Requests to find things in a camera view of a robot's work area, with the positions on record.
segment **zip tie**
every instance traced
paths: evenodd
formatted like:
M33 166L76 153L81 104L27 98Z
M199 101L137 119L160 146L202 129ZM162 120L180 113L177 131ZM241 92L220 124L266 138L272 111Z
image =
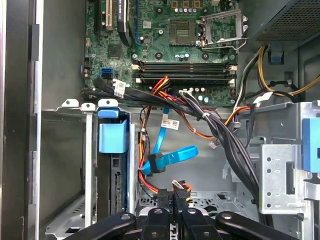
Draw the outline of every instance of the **zip tie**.
M202 118L204 119L204 118L205 118L205 116L209 117L209 116L210 116L210 113L205 112L205 113L202 115Z

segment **sticker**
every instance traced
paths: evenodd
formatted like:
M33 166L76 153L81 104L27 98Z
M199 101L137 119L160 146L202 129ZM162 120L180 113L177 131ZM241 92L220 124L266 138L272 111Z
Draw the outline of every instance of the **sticker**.
M174 129L178 130L179 128L179 121L172 120L172 119L162 119L161 127L167 128L167 129Z
M212 149L216 149L218 146L220 145L220 143L215 140L215 141L212 141L209 143L209 146L212 148Z
M126 89L126 83L124 81L115 79L114 95L120 98L124 98L125 89Z
M144 21L142 27L144 29L150 29L151 28L151 22L150 21Z

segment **power supply vent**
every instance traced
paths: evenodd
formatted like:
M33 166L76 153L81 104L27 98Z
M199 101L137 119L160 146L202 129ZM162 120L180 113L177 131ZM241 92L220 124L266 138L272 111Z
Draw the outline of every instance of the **power supply vent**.
M303 42L320 32L320 0L298 0L284 8L258 41Z

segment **pcie slot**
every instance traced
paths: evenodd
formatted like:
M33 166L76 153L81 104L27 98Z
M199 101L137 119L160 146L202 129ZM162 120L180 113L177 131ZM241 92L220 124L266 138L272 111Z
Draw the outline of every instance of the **pcie slot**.
M99 41L101 37L101 27L102 27L102 0L97 0L94 3L94 33L96 39Z
M113 0L105 1L105 27L108 31L112 31L114 29L113 26Z

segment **green circuit board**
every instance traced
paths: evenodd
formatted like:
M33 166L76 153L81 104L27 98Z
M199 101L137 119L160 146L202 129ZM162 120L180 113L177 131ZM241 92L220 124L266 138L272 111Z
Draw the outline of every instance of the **green circuit board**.
M106 9L106 1L101 0L101 11ZM204 52L195 46L198 39L196 21L200 16L221 12L215 0L136 0L130 8L135 13L132 19L135 31L132 32L133 44L125 46L117 31L117 2L113 0L113 30L101 29L99 36L95 30L97 24L96 6L99 1L88 1L86 8L85 59L90 62L90 74L84 78L87 87L93 88L94 79L101 74L101 68L112 68L113 78L127 83L128 86L149 91L149 85L136 83L133 77L133 56L136 61L146 63L228 63L236 64L237 55L232 48L224 51ZM217 39L235 36L235 19L229 17L215 22L211 29ZM188 85L175 88L199 89L193 94L202 105L231 107L231 87L229 85Z

